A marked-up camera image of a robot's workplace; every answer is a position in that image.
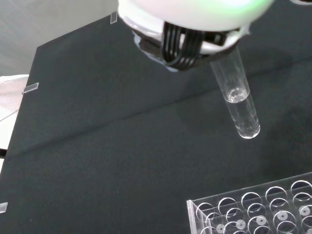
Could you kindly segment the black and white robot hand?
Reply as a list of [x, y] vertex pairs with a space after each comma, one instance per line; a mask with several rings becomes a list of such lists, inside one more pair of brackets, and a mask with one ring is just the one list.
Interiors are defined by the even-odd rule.
[[146, 56], [170, 71], [231, 52], [271, 0], [121, 0], [118, 16]]

